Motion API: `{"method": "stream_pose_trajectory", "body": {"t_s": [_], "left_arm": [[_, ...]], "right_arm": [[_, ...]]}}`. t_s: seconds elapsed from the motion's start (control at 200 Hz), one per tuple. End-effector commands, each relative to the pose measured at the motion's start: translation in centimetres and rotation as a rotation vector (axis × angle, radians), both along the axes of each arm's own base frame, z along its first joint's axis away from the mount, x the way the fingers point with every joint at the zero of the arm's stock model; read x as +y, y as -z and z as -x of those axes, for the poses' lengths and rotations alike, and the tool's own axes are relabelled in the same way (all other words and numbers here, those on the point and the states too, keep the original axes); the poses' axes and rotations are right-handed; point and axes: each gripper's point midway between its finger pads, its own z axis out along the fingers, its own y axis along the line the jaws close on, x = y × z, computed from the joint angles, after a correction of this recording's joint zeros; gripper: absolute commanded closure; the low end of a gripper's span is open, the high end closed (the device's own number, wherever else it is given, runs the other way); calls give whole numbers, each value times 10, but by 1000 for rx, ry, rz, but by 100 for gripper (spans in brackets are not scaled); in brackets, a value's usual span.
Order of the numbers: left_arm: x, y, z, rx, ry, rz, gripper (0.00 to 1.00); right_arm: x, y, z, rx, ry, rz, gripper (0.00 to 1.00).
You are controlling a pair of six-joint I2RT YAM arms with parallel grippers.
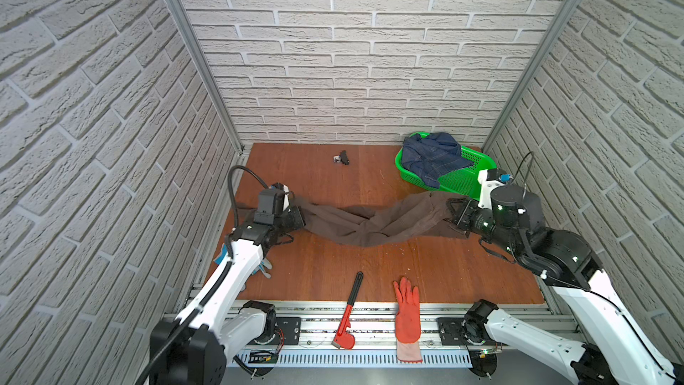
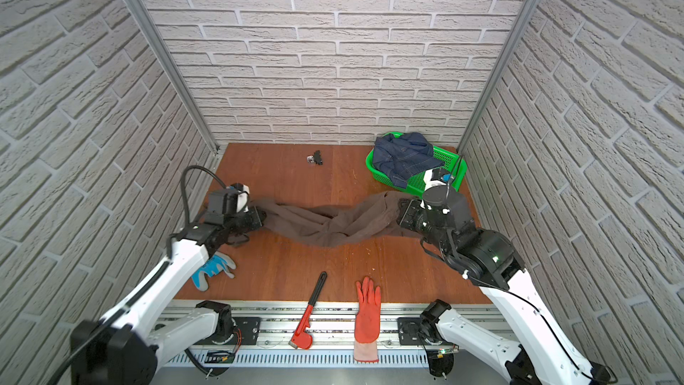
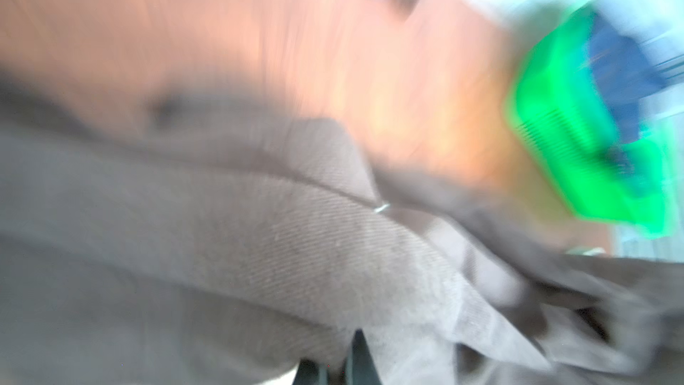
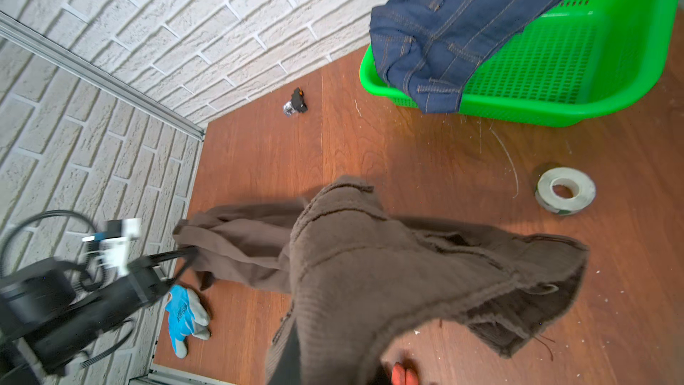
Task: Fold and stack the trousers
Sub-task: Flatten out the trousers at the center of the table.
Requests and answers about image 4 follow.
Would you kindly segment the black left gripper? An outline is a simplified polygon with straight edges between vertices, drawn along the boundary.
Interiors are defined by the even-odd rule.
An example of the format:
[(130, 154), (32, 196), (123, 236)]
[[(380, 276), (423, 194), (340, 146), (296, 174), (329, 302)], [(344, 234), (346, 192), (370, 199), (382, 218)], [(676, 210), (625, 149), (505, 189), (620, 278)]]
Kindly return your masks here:
[(129, 273), (94, 294), (87, 314), (97, 330), (110, 331), (140, 309), (149, 308), (173, 285), (162, 270), (171, 256), (144, 256), (128, 265)]

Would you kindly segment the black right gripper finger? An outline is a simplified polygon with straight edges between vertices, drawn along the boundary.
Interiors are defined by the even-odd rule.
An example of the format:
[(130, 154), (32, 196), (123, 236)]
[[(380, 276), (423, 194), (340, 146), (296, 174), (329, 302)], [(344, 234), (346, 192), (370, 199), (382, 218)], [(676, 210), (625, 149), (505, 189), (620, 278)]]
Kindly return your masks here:
[(268, 385), (301, 385), (300, 342), (295, 323), (283, 323), (266, 355)]

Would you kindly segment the brown trousers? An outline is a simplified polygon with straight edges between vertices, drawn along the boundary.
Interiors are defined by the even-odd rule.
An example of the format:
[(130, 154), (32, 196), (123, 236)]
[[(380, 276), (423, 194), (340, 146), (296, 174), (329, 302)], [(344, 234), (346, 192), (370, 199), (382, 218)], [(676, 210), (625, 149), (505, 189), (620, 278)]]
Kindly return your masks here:
[(297, 325), (301, 384), (386, 383), (383, 353), (433, 320), (464, 325), (510, 358), (568, 312), (589, 261), (562, 235), (391, 216), (352, 176), (309, 200), (215, 207), (173, 236), (197, 250), (204, 286), (290, 295), (281, 325)]

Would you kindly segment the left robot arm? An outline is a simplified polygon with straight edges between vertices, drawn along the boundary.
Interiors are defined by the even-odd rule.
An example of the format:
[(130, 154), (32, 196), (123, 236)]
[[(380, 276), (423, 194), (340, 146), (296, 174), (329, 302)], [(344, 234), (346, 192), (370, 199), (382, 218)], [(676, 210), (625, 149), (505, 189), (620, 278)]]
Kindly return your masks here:
[(1, 281), (1, 382), (39, 384), (64, 376), (67, 366), (101, 335), (133, 320), (135, 312), (162, 299), (174, 284), (161, 263), (172, 253), (134, 260), (128, 274), (77, 298), (66, 274), (86, 266), (41, 260)]

